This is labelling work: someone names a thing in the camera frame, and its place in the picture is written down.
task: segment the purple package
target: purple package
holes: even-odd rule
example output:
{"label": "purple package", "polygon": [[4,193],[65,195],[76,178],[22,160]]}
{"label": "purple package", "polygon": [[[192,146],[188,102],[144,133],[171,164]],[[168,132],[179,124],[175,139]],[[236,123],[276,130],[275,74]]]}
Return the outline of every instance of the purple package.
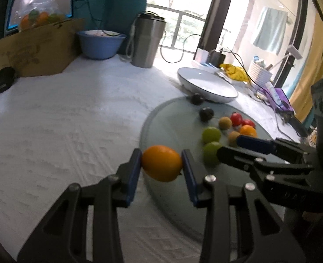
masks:
{"label": "purple package", "polygon": [[275,104],[273,98],[271,97],[271,95],[270,95],[270,93],[269,93],[269,91],[267,89],[265,89],[265,90],[261,89],[261,91],[265,94],[265,96],[269,100],[271,107],[275,108],[276,112],[286,112],[286,113],[294,114],[294,110],[293,110],[293,108],[291,106],[291,103],[288,100],[285,92],[281,88],[275,88],[275,90],[276,90],[276,92],[277,92],[283,106],[279,107],[278,105]]}

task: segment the white container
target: white container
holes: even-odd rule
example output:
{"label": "white container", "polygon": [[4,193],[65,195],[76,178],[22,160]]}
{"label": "white container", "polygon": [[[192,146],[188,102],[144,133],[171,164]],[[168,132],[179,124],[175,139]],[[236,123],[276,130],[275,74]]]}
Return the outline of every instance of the white container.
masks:
{"label": "white container", "polygon": [[265,88],[265,84],[270,81],[273,74],[259,65],[255,64],[253,61],[250,63],[248,75],[253,79],[255,83],[259,86]]}
{"label": "white container", "polygon": [[282,102],[281,102],[281,99],[280,97],[278,96],[275,88],[273,87],[273,85],[271,84],[271,82],[267,82],[265,84],[265,87],[267,88],[267,90],[269,91],[271,97],[273,98],[274,102],[279,105],[279,106],[282,106]]}

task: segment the red tomato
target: red tomato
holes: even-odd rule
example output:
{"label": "red tomato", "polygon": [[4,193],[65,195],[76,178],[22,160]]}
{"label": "red tomato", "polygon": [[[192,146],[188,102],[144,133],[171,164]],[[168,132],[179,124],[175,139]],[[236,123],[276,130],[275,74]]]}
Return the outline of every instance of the red tomato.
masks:
{"label": "red tomato", "polygon": [[255,128],[255,123],[253,123],[250,119],[247,119],[245,118],[243,121],[242,121],[242,125],[250,125],[252,127]]}
{"label": "red tomato", "polygon": [[232,122],[232,126],[239,126],[242,124],[242,116],[240,113],[237,113],[237,112],[232,113],[230,120]]}

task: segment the black round object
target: black round object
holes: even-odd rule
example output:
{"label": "black round object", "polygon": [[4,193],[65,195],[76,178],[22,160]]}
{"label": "black round object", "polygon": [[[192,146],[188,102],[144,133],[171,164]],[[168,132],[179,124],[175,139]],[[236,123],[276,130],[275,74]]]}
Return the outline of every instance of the black round object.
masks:
{"label": "black round object", "polygon": [[192,97],[191,97],[191,104],[192,105],[201,105],[204,103],[204,97],[201,94],[195,93]]}
{"label": "black round object", "polygon": [[199,111],[199,116],[201,118],[201,121],[207,122],[213,118],[214,111],[209,107],[201,108]]}
{"label": "black round object", "polygon": [[0,93],[8,90],[14,83],[15,69],[12,67],[4,67],[0,70]]}

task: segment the kiwi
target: kiwi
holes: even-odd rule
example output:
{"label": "kiwi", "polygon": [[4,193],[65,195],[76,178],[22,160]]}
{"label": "kiwi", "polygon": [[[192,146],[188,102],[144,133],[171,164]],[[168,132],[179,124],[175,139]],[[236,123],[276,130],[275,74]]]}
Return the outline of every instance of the kiwi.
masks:
{"label": "kiwi", "polygon": [[239,132],[230,132],[228,135],[228,140],[229,140],[229,146],[231,147],[237,147],[236,139],[240,136],[241,134]]}
{"label": "kiwi", "polygon": [[219,127],[221,130],[227,130],[232,127],[232,121],[228,117],[222,117],[219,120]]}

